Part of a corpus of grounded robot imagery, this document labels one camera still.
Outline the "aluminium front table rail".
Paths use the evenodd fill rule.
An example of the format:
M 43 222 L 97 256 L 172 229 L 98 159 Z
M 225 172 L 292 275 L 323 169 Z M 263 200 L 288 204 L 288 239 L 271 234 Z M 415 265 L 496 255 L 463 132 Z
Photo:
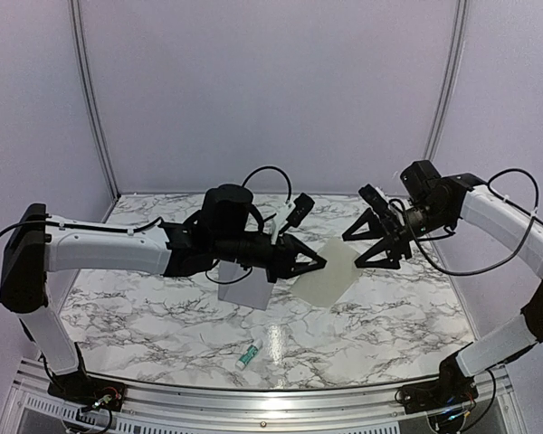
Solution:
M 99 375 L 120 393 L 114 410 L 86 412 L 49 393 L 43 364 L 24 359 L 0 419 L 0 433 L 524 433 L 502 369 L 472 382 L 462 402 L 426 409 L 430 375 L 407 382 L 317 390 L 231 390 Z

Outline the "grey paper envelope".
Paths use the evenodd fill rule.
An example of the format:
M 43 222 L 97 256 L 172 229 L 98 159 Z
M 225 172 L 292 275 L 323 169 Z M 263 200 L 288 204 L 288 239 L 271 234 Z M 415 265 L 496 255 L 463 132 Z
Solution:
M 223 261 L 217 273 L 218 299 L 242 307 L 266 310 L 273 284 L 267 280 L 266 270 L 254 268 L 247 273 L 239 264 Z

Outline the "left aluminium corner post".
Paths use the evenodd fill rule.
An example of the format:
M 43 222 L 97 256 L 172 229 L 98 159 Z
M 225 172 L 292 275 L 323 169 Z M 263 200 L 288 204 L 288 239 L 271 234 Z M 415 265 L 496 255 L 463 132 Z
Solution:
M 91 74 L 81 1 L 70 0 L 68 2 L 68 6 L 77 68 L 85 101 L 87 118 L 90 124 L 92 138 L 94 140 L 94 146 L 100 160 L 102 174 L 110 192 L 110 196 L 114 201 L 117 201 L 120 198 L 119 185 L 112 167 L 110 151 L 105 137 L 105 131 L 96 98 L 94 81 Z

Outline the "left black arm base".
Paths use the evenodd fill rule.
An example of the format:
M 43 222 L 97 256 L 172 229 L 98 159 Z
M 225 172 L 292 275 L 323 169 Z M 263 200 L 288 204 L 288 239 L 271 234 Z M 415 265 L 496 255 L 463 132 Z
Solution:
M 82 407 L 88 407 L 90 410 L 96 410 L 94 406 L 96 401 L 100 401 L 105 396 L 110 396 L 110 401 L 102 402 L 100 408 L 120 411 L 126 390 L 126 384 L 123 382 L 94 378 L 91 380 L 90 385 L 81 391 L 78 388 L 72 389 L 70 386 L 61 389 L 51 382 L 48 387 L 48 394 L 65 401 L 80 404 Z

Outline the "aluminium corner post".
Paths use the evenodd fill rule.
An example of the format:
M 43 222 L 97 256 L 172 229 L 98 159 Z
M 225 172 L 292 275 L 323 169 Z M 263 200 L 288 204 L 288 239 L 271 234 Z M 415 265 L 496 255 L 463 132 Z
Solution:
M 439 97 L 433 114 L 433 121 L 424 149 L 424 159 L 434 159 L 442 139 L 444 123 L 448 115 L 453 92 L 456 88 L 462 61 L 469 10 L 469 1 L 458 0 L 456 2 L 452 33 L 449 40 L 449 51 L 444 67 Z
M 68 2 L 68 6 L 77 68 L 85 101 L 87 118 L 90 124 L 92 138 L 94 140 L 94 146 L 100 160 L 102 174 L 110 192 L 110 196 L 114 201 L 117 201 L 120 198 L 119 185 L 112 167 L 110 151 L 105 137 L 105 131 L 96 98 L 94 81 L 91 74 L 81 1 L 70 0 Z

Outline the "right aluminium corner post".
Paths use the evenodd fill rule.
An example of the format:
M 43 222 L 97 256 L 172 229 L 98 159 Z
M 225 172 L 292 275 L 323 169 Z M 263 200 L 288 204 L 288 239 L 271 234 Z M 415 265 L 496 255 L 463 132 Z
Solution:
M 469 1 L 458 0 L 456 2 L 452 33 L 449 40 L 449 51 L 444 67 L 439 97 L 433 114 L 433 121 L 424 149 L 424 159 L 434 159 L 442 139 L 444 123 L 448 115 L 453 92 L 456 88 L 462 61 L 469 10 Z

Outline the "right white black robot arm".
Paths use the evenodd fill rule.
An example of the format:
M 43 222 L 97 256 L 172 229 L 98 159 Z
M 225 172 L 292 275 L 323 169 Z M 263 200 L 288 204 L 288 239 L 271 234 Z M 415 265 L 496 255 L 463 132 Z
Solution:
M 454 278 L 489 273 L 520 259 L 538 278 L 529 302 L 504 325 L 448 356 L 439 365 L 439 376 L 430 396 L 448 405 L 461 395 L 479 373 L 516 359 L 543 343 L 543 221 L 538 217 L 540 195 L 527 211 L 498 193 L 492 181 L 471 173 L 442 176 L 429 160 L 414 161 L 400 179 L 409 202 L 386 198 L 373 185 L 358 191 L 368 208 L 343 232 L 344 241 L 372 240 L 374 245 L 355 261 L 359 269 L 399 269 L 410 259 L 411 249 L 421 249 L 424 236 L 445 229 L 454 232 L 460 221 L 485 232 L 506 248 L 508 256 L 481 269 L 455 271 L 430 265 Z

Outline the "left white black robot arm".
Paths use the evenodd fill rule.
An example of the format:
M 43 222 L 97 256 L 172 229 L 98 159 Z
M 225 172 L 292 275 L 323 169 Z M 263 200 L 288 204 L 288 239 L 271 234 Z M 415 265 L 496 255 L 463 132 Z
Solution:
M 0 278 L 0 304 L 15 313 L 51 371 L 51 393 L 90 401 L 105 384 L 87 374 L 81 351 L 52 309 L 46 282 L 50 272 L 69 269 L 139 271 L 187 278 L 211 270 L 217 261 L 263 269 L 268 282 L 324 269 L 317 252 L 290 235 L 313 208 L 305 193 L 275 213 L 271 232 L 238 184 L 209 189 L 201 208 L 184 222 L 162 218 L 143 226 L 111 226 L 50 215 L 31 204 L 21 220 L 0 231 L 7 236 Z

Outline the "green white glue stick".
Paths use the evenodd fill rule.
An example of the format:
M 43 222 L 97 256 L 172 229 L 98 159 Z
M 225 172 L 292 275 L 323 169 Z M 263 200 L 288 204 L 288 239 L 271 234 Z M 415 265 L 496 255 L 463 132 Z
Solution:
M 260 352 L 262 348 L 262 340 L 255 340 L 250 343 L 248 348 L 243 352 L 236 362 L 236 367 L 243 370 L 252 359 Z

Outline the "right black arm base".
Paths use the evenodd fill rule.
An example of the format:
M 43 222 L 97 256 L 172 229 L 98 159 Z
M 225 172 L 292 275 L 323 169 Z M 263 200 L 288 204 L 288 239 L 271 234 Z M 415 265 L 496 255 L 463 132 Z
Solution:
M 467 381 L 463 386 L 453 390 L 442 388 L 442 382 L 438 379 L 408 383 L 395 393 L 395 401 L 403 406 L 406 414 L 472 403 L 478 397 L 479 393 L 473 381 Z

